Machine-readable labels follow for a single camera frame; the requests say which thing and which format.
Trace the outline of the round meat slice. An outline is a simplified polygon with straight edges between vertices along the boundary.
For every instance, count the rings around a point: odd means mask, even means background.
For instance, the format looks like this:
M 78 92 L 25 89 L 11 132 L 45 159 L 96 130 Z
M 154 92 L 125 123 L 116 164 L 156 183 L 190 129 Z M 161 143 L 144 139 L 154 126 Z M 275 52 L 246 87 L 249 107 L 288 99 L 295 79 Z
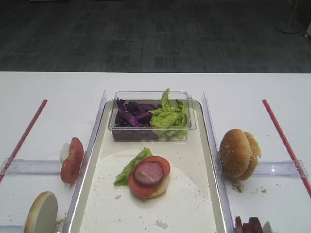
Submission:
M 164 179 L 164 170 L 157 162 L 145 162 L 135 168 L 134 179 L 142 186 L 154 186 Z

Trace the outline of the green lettuce in container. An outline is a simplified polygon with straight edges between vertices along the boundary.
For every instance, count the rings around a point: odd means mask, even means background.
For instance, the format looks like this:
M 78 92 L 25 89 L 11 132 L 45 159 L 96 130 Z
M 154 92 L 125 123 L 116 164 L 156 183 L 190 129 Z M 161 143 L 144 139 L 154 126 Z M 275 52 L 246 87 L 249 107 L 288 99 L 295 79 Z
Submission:
M 180 100 L 175 100 L 176 107 L 172 107 L 169 101 L 170 89 L 167 88 L 161 97 L 160 108 L 149 110 L 152 114 L 150 124 L 152 127 L 171 128 L 171 127 L 186 127 L 188 116 L 186 104 Z M 187 135 L 187 130 L 156 130 L 154 133 L 158 137 L 165 137 L 166 139 L 178 138 L 183 140 Z

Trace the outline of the lettuce leaf on tray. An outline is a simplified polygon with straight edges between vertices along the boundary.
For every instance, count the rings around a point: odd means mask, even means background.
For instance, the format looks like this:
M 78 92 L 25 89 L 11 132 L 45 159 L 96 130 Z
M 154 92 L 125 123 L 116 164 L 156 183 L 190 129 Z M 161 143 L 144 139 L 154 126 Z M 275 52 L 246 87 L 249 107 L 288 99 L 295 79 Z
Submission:
M 123 171 L 116 176 L 114 181 L 115 186 L 128 185 L 128 179 L 132 169 L 147 157 L 151 157 L 153 154 L 149 148 L 144 148 L 135 158 L 133 158 L 128 165 L 123 168 Z

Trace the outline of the upright tomato slice left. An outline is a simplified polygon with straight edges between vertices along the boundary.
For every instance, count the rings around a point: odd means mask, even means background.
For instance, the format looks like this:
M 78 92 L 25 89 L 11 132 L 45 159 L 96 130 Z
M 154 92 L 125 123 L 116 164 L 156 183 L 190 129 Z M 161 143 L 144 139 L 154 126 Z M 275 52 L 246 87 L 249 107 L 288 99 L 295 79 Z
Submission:
M 84 154 L 81 141 L 77 137 L 73 137 L 61 167 L 60 177 L 62 182 L 72 184 L 76 181 Z

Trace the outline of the stack of meat slices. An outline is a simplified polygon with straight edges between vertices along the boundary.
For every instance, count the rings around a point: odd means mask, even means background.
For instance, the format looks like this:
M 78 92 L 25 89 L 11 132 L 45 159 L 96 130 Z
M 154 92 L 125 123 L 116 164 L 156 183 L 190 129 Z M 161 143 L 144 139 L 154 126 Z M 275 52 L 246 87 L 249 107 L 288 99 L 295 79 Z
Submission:
M 242 223 L 239 216 L 235 217 L 236 233 L 263 233 L 261 223 L 257 217 L 250 217 L 248 223 Z

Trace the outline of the clear plastic container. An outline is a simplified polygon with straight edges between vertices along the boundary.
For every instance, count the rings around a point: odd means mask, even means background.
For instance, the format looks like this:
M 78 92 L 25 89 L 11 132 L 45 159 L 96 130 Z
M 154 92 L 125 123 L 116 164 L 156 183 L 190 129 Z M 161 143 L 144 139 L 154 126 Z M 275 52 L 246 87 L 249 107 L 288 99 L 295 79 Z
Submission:
M 135 101 L 137 103 L 145 104 L 161 104 L 161 97 L 164 91 L 119 91 L 115 94 L 115 99 L 112 104 L 112 109 L 109 117 L 108 129 L 111 131 L 115 141 L 185 141 L 191 130 L 196 129 L 196 122 L 194 116 L 194 106 L 192 97 L 186 91 L 171 91 L 169 92 L 169 101 L 172 107 L 176 107 L 175 100 L 180 100 L 186 104 L 186 113 L 188 121 L 186 127 L 116 127 L 115 118 L 118 112 L 117 99 L 124 100 L 125 103 Z M 158 137 L 154 131 L 156 130 L 187 130 L 187 135 L 183 140 L 178 138 L 166 139 L 165 137 Z

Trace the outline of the shredded purple cabbage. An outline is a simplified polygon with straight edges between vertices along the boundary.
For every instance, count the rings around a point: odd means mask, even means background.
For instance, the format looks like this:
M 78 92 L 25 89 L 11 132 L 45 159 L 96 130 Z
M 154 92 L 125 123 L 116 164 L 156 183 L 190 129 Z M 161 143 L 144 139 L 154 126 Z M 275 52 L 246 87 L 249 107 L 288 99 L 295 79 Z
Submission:
M 150 127 L 152 110 L 160 108 L 160 105 L 145 104 L 117 99 L 118 112 L 115 118 L 116 127 Z

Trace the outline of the bottom bun on tray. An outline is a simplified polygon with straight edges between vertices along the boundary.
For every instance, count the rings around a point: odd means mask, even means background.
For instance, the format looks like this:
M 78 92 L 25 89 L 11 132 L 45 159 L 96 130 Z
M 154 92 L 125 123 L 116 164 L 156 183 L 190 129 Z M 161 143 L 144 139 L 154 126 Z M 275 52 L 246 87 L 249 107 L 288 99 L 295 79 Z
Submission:
M 148 188 L 148 192 L 144 195 L 144 198 L 155 198 L 161 196 L 166 191 L 170 169 L 165 167 L 162 168 L 164 170 L 164 179 L 154 186 L 144 186 L 145 188 Z

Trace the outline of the sesame bun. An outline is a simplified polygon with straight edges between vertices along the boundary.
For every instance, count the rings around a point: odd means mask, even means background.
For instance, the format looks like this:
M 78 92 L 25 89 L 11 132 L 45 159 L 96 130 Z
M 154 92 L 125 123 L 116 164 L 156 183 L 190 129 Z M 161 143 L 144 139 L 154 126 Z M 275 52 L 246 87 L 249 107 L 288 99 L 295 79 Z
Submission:
M 248 168 L 251 149 L 246 134 L 240 129 L 228 131 L 219 148 L 222 171 L 231 178 L 240 177 Z
M 245 135 L 248 139 L 250 149 L 252 154 L 250 155 L 250 160 L 248 164 L 248 168 L 246 171 L 239 177 L 239 180 L 245 181 L 247 180 L 255 171 L 259 158 L 261 157 L 261 149 L 260 146 L 252 133 L 245 132 Z

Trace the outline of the red strip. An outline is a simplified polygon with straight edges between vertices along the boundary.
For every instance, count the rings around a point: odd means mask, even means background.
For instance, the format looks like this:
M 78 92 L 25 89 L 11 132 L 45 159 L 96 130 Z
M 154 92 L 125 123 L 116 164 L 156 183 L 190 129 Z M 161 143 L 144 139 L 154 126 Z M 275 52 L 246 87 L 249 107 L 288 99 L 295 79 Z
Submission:
M 299 162 L 299 160 L 297 159 L 297 157 L 296 157 L 289 141 L 287 140 L 287 137 L 284 134 L 275 114 L 273 113 L 272 108 L 270 107 L 268 101 L 266 99 L 263 99 L 262 103 L 265 106 L 265 109 L 268 112 L 270 119 L 272 120 L 272 122 L 273 122 L 273 124 L 274 124 L 274 126 L 275 126 L 275 128 L 276 128 L 276 130 L 277 130 L 277 132 L 278 132 L 278 134 L 279 134 L 279 136 L 280 136 L 280 138 L 281 138 L 281 140 L 282 140 L 282 142 L 283 142 L 283 144 L 284 144 L 284 146 L 285 146 L 285 148 L 289 154 L 289 156 L 290 156 L 290 158 L 293 160 L 294 165 L 295 165 L 295 167 L 296 167 L 296 169 L 300 175 L 300 178 L 301 178 L 301 180 L 302 180 L 302 182 L 303 182 L 303 184 L 304 184 L 304 186 L 305 186 L 305 188 L 306 188 L 306 190 L 310 196 L 311 195 L 311 184 L 308 180 L 307 173 L 303 170 L 303 167 L 302 167 L 303 164 L 301 162 Z
M 36 123 L 38 117 L 40 116 L 40 114 L 43 111 L 44 107 L 46 106 L 47 102 L 48 102 L 47 99 L 44 99 L 42 101 L 41 105 L 39 106 L 38 110 L 36 111 L 35 115 L 33 116 L 32 120 L 30 121 L 29 125 L 27 126 L 25 132 L 23 133 L 22 137 L 20 138 L 17 145 L 15 146 L 10 157 L 8 157 L 5 160 L 5 162 L 3 162 L 2 167 L 0 169 L 0 181 L 3 180 L 3 178 L 5 176 L 5 172 L 7 171 L 7 169 L 9 168 L 11 163 L 13 162 L 13 160 L 15 159 L 17 153 L 19 152 L 21 146 L 23 145 L 25 139 L 27 138 L 27 136 L 28 136 L 29 132 L 31 131 L 31 129 L 33 128 L 34 124 Z

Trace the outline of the clear holder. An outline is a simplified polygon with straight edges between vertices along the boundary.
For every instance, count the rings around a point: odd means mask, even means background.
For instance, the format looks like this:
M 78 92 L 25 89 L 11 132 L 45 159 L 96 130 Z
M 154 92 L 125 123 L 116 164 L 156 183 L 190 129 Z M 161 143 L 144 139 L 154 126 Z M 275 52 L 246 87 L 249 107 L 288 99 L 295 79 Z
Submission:
M 0 167 L 1 175 L 60 175 L 59 160 L 5 159 Z
M 267 177 L 295 177 L 305 178 L 308 173 L 301 160 L 261 161 L 252 176 Z

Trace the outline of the clear holder upper left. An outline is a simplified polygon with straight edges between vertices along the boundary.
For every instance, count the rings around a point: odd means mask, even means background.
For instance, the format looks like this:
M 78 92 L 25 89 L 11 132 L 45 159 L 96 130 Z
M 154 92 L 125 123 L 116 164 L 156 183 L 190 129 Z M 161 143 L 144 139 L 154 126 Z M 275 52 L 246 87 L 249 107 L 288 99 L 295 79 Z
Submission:
M 60 175 L 59 160 L 5 159 L 0 167 L 1 175 Z

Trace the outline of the upright bun half left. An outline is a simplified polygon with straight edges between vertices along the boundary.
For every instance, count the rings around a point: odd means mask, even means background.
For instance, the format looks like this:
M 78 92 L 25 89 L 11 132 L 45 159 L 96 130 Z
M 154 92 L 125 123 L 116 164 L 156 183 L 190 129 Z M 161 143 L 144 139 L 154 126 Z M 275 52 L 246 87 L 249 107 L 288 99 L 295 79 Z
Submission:
M 31 205 L 24 225 L 24 233 L 54 232 L 58 202 L 55 194 L 45 191 L 39 194 Z

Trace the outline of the clear rail right of tray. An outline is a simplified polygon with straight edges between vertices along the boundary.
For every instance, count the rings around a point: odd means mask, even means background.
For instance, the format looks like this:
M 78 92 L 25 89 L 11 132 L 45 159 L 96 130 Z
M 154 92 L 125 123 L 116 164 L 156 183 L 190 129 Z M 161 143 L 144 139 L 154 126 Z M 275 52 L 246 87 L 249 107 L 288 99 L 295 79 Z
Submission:
M 202 107 L 204 112 L 204 119 L 206 125 L 206 132 L 209 143 L 209 150 L 211 154 L 211 161 L 213 166 L 213 172 L 215 177 L 215 182 L 217 186 L 217 194 L 219 199 L 219 204 L 221 208 L 222 221 L 224 225 L 225 233 L 235 233 L 235 222 L 232 218 L 230 205 L 227 196 L 227 190 L 225 186 L 225 182 L 222 175 L 222 168 L 220 157 L 218 153 L 218 147 L 215 140 L 214 129 L 212 124 L 212 119 L 209 112 L 208 100 L 205 95 L 205 92 L 202 94 Z

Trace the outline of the clear rail of tray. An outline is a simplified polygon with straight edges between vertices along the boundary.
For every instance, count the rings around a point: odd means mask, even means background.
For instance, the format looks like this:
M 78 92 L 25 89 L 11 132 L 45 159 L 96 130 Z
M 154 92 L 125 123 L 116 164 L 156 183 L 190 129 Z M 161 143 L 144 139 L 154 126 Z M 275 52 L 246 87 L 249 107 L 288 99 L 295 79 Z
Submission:
M 82 225 L 84 211 L 86 208 L 86 203 L 97 161 L 97 158 L 93 159 L 92 155 L 95 154 L 95 156 L 98 157 L 99 154 L 100 147 L 96 146 L 96 139 L 100 130 L 100 124 L 106 101 L 107 96 L 106 92 L 104 92 L 99 104 L 93 130 L 90 135 L 87 150 L 84 155 L 80 173 L 78 175 L 78 179 L 69 205 L 68 214 L 61 230 L 63 233 L 78 233 Z
M 212 124 L 212 119 L 209 112 L 208 100 L 205 95 L 205 92 L 202 94 L 202 107 L 204 112 L 204 119 L 206 125 L 206 132 L 209 143 L 209 150 L 211 154 L 211 161 L 213 166 L 213 172 L 215 177 L 215 182 L 217 186 L 217 194 L 219 199 L 219 204 L 221 208 L 222 221 L 224 225 L 225 233 L 235 233 L 235 222 L 232 218 L 230 205 L 227 196 L 227 190 L 225 186 L 225 182 L 222 175 L 222 168 L 220 157 L 218 153 L 218 147 L 215 140 L 214 129 Z

